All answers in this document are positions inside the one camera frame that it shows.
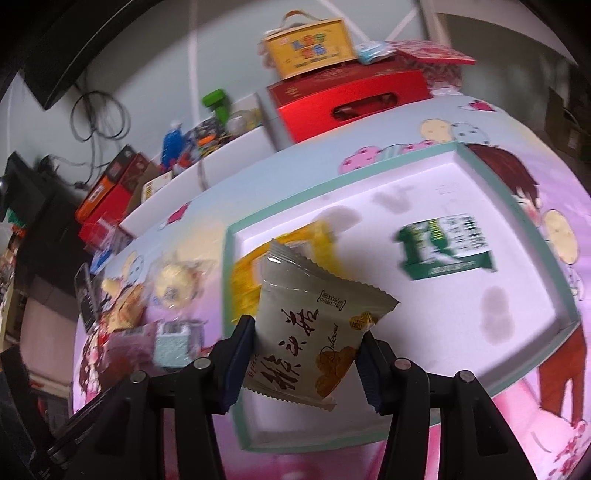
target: gray wall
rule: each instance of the gray wall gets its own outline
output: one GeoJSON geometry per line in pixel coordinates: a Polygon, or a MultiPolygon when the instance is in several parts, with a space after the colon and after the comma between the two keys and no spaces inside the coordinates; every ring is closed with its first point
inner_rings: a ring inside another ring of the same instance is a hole
{"type": "MultiPolygon", "coordinates": [[[[259,92],[281,147],[289,145],[265,87],[277,80],[256,53],[266,30],[284,13],[303,9],[321,17],[344,15],[353,41],[426,35],[416,0],[165,0],[130,25],[89,67],[90,86],[112,92],[129,110],[132,128],[125,142],[148,156],[160,150],[170,122],[191,127],[209,115],[200,98],[224,88],[234,98],[259,92]],[[404,28],[403,19],[408,21],[404,28]]],[[[474,20],[450,17],[453,45],[478,60],[465,68],[465,92],[507,110],[531,128],[540,127],[547,86],[556,80],[557,54],[517,33],[474,20]]],[[[76,100],[69,91],[44,112],[17,77],[0,102],[0,171],[17,150],[32,163],[48,153],[74,162],[88,161],[89,144],[70,132],[69,115],[76,100]]],[[[84,122],[76,116],[84,131],[84,122]]],[[[102,143],[98,162],[118,150],[102,143]]],[[[60,166],[68,181],[84,180],[86,167],[60,166]]]]}

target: red heart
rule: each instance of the red heart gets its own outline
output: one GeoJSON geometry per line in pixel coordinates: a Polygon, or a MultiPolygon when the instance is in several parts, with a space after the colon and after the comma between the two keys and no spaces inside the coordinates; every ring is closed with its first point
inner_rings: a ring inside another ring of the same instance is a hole
{"type": "Polygon", "coordinates": [[[493,107],[491,107],[488,103],[483,102],[482,100],[476,100],[476,101],[470,103],[470,106],[474,110],[482,110],[485,112],[494,112],[495,111],[495,109],[493,107]]]}

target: green and white package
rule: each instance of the green and white package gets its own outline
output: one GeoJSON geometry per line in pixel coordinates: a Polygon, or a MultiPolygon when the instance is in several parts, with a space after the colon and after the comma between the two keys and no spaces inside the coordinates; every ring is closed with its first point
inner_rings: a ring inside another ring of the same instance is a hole
{"type": "Polygon", "coordinates": [[[495,271],[491,251],[474,217],[450,215],[411,223],[395,237],[403,242],[402,269],[413,279],[484,268],[495,271]]]}

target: white cardboard box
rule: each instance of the white cardboard box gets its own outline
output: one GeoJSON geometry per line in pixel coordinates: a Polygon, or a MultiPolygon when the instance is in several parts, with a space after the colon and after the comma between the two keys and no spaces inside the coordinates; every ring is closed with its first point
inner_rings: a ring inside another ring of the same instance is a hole
{"type": "MultiPolygon", "coordinates": [[[[250,95],[232,105],[232,110],[258,106],[257,96],[250,95]]],[[[264,160],[276,151],[265,127],[263,125],[256,127],[175,177],[168,185],[131,212],[121,222],[120,227],[138,237],[182,205],[193,200],[205,189],[259,160],[264,160]]]]}

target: blue bottle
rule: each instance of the blue bottle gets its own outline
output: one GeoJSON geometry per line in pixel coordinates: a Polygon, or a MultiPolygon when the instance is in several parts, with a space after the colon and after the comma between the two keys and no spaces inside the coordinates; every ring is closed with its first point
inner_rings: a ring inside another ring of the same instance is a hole
{"type": "Polygon", "coordinates": [[[163,172],[167,172],[173,168],[174,162],[183,152],[184,138],[181,125],[179,122],[173,122],[170,125],[171,130],[164,136],[164,141],[162,142],[162,158],[160,159],[163,172]]]}

